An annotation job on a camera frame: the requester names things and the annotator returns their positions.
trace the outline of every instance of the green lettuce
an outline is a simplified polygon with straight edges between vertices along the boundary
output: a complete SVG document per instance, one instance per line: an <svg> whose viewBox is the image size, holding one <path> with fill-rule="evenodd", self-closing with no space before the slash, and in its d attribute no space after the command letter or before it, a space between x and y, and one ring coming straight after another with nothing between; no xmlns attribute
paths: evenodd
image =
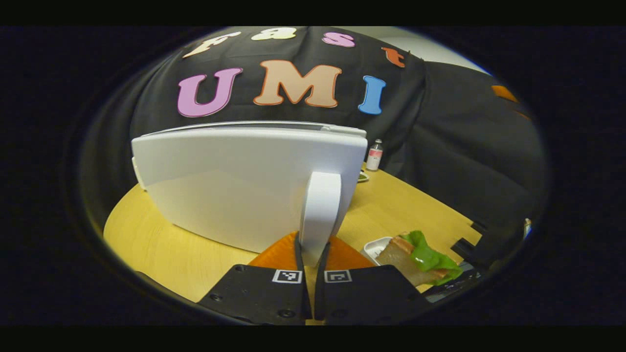
<svg viewBox="0 0 626 352"><path fill-rule="evenodd" d="M445 277L429 282L429 284L435 286L443 285L450 280L456 279L463 273L463 270L447 255L428 247L426 238L421 231L412 231L409 234L400 235L400 237L415 247L411 253L411 258L417 264L419 270L423 272L435 269L448 270L448 274Z"/></svg>

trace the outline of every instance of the small bottle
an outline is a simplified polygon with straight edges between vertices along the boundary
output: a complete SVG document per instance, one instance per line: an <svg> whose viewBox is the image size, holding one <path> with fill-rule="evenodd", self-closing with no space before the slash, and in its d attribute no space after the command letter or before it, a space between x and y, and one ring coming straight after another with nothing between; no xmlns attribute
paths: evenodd
<svg viewBox="0 0 626 352"><path fill-rule="evenodd" d="M381 163L382 158L382 140L377 139L374 142L374 145L369 149L369 154L367 155L367 164L365 164L365 168L370 171L378 170L378 165Z"/></svg>

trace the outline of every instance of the sandwich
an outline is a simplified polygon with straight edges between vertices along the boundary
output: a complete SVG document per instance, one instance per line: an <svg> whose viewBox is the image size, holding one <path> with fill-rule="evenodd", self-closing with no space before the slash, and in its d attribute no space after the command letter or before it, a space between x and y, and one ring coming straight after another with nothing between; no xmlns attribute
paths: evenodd
<svg viewBox="0 0 626 352"><path fill-rule="evenodd" d="M421 231L393 237L376 257L380 265L393 265L413 286L434 286L459 277L463 270L448 256L428 247Z"/></svg>

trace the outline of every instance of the black cloth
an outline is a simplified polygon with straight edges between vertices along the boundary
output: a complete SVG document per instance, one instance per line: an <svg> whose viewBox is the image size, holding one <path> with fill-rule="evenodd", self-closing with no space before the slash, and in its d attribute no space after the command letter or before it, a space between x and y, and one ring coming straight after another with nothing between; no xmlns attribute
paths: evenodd
<svg viewBox="0 0 626 352"><path fill-rule="evenodd" d="M426 62L368 36L330 27L295 27L294 38L254 41L268 27L227 28L189 43L131 77L102 106L86 138L81 163L83 194L100 199L90 209L103 226L108 214L136 183L132 138L166 128L235 120L291 120L333 123L367 131L371 144L384 144L381 169L404 180L486 227L492 244L521 231L525 217L539 216L547 192L547 160L533 115L521 104L496 96L494 77L444 63ZM203 41L241 31L209 50L187 58ZM348 34L354 47L327 44L328 32ZM398 51L401 68L382 48ZM287 60L301 75L317 65L342 70L336 78L334 108L292 104L259 106L264 60ZM213 74L242 68L228 105L213 115L189 118L178 112L179 82L207 75L197 101L215 96ZM384 80L382 112L357 108L366 93L364 76ZM527 119L517 111L530 117ZM415 209L415 216L420 216Z"/></svg>

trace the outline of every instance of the wooden table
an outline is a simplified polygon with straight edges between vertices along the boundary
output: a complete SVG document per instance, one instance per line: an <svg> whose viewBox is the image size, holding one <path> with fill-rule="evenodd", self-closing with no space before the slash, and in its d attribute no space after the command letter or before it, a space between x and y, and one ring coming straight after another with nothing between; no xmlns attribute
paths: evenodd
<svg viewBox="0 0 626 352"><path fill-rule="evenodd" d="M357 184L337 234L358 251L381 237L421 230L434 250L459 263L463 258L450 249L456 241L465 238L476 245L480 239L471 228L472 221L447 205L382 170L366 173L370 179ZM257 255L172 225L139 185L111 212L104 238L132 269L194 302L233 265L248 264ZM306 267L305 273L313 302L317 273L311 267ZM429 287L422 285L418 290Z"/></svg>

